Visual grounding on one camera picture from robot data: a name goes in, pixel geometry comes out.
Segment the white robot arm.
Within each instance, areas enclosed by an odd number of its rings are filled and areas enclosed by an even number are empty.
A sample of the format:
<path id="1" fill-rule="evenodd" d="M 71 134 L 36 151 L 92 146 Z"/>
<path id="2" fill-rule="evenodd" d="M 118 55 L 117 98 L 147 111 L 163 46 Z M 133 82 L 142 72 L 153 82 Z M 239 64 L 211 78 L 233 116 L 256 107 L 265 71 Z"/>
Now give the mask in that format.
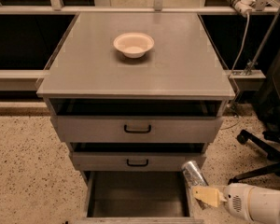
<path id="1" fill-rule="evenodd" d="M 250 224 L 280 224 L 280 190 L 232 183 L 221 189 L 195 186 L 192 194 L 213 207 L 223 204 L 230 215 Z"/>

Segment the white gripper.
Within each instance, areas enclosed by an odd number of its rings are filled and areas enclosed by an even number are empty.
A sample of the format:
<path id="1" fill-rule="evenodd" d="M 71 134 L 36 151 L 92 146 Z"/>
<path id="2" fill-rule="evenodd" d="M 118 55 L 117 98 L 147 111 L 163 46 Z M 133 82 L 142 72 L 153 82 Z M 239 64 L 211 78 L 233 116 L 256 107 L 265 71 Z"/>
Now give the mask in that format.
<path id="1" fill-rule="evenodd" d="M 194 186 L 192 193 L 195 199 L 213 207 L 219 207 L 225 198 L 225 208 L 233 217 L 252 221 L 249 199 L 253 188 L 253 186 L 247 184 L 231 183 L 223 189 L 222 194 L 217 188 Z"/>

